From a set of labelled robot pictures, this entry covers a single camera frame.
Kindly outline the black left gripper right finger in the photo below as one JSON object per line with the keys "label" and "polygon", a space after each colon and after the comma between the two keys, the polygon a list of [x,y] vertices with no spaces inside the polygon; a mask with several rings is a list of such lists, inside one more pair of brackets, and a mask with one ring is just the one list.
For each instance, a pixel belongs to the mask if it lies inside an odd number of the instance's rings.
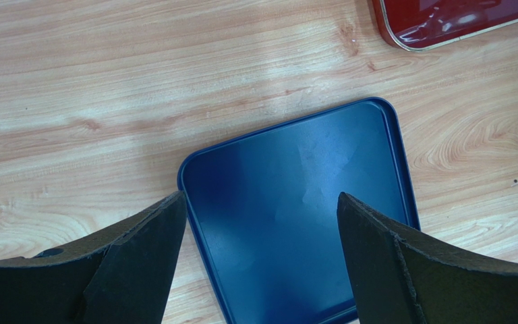
{"label": "black left gripper right finger", "polygon": [[518,263],[433,238],[347,193],[337,220],[361,323],[518,323]]}

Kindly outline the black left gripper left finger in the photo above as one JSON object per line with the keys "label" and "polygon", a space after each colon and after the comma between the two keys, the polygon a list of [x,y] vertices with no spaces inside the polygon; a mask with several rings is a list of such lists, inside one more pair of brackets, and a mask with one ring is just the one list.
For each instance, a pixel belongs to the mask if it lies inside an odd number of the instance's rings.
{"label": "black left gripper left finger", "polygon": [[0,260],[0,323],[160,323],[186,218],[179,191],[34,257]]}

